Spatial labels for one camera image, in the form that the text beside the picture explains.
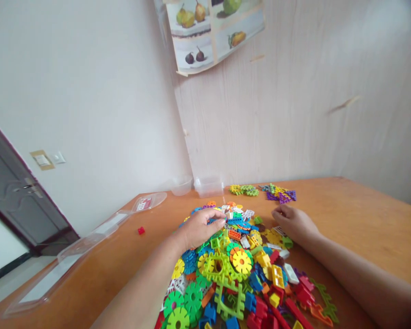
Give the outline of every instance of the orange table surface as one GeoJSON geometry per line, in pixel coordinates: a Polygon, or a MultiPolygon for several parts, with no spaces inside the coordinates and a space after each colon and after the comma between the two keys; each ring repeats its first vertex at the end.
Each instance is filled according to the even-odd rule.
{"type": "MultiPolygon", "coordinates": [[[[291,205],[307,212],[319,230],[381,268],[411,283],[411,206],[341,177],[275,182],[297,191],[291,205]]],[[[140,194],[122,209],[131,210],[140,194]]],[[[0,303],[0,328],[89,328],[112,298],[130,280],[145,259],[196,207],[214,200],[234,201],[259,215],[267,228],[275,226],[271,210],[277,202],[258,197],[224,196],[200,199],[195,191],[184,196],[168,192],[158,207],[134,214],[109,238],[96,246],[70,274],[50,300],[32,313],[2,319],[1,315],[43,271],[0,303]],[[143,226],[146,233],[138,235],[143,226]]],[[[337,280],[310,254],[295,245],[287,262],[326,285],[338,308],[335,328],[376,328],[365,311],[337,280]]],[[[316,300],[324,303],[318,292],[316,300]]],[[[314,328],[325,326],[305,313],[314,328]]]]}

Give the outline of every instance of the hand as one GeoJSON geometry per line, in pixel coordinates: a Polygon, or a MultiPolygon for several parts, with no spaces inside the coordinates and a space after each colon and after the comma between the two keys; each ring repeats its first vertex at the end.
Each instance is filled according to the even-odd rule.
{"type": "Polygon", "coordinates": [[[314,238],[321,237],[314,222],[300,209],[283,204],[275,208],[271,214],[283,231],[301,246],[314,238]]]}
{"type": "Polygon", "coordinates": [[[222,212],[207,208],[195,212],[174,234],[184,252],[202,245],[209,237],[223,228],[224,224],[225,215],[222,212]],[[217,220],[207,225],[211,218],[217,220]]]}

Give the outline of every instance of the door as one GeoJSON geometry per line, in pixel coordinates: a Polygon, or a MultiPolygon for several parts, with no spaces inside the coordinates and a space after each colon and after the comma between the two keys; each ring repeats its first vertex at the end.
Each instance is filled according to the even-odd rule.
{"type": "Polygon", "coordinates": [[[1,131],[0,219],[38,255],[57,255],[79,239],[1,131]]]}

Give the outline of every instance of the floor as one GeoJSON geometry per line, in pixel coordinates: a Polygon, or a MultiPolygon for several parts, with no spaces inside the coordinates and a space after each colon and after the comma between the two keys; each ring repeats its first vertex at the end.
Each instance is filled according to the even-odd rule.
{"type": "Polygon", "coordinates": [[[49,265],[56,257],[33,257],[0,279],[0,302],[49,265]]]}

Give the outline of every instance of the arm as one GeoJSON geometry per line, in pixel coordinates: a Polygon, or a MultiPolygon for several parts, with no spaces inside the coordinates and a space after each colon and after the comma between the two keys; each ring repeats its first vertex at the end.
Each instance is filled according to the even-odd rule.
{"type": "Polygon", "coordinates": [[[196,212],[164,240],[111,301],[92,329],[154,328],[175,264],[188,249],[203,244],[220,230],[225,215],[215,209],[196,212]],[[207,225],[210,218],[217,218],[207,225]]]}
{"type": "Polygon", "coordinates": [[[272,212],[287,235],[312,254],[382,328],[411,328],[411,285],[324,237],[303,211],[272,212]]]}

